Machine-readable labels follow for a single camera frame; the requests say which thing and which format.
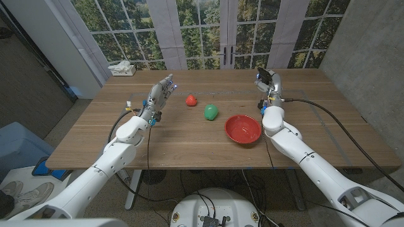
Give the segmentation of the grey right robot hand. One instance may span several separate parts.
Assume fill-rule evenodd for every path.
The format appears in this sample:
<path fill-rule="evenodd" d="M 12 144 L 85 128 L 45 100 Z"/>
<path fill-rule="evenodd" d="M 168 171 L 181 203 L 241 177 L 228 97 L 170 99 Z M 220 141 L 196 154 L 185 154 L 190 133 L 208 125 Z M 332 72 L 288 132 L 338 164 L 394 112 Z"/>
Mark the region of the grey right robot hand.
<path fill-rule="evenodd" d="M 272 70 L 266 70 L 259 67 L 254 84 L 258 87 L 259 91 L 265 94 L 259 104 L 260 108 L 282 106 L 282 81 L 279 74 Z"/>

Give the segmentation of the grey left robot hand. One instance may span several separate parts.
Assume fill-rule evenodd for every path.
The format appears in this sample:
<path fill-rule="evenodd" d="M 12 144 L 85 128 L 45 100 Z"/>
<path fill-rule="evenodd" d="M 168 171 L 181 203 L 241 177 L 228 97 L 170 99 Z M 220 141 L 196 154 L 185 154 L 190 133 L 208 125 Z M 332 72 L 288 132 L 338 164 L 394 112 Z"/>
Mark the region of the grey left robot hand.
<path fill-rule="evenodd" d="M 167 77 L 153 85 L 139 117 L 146 120 L 148 123 L 151 123 L 155 118 L 154 115 L 164 108 L 167 99 L 177 88 L 177 85 L 173 84 L 172 78 L 173 74 L 169 74 Z"/>

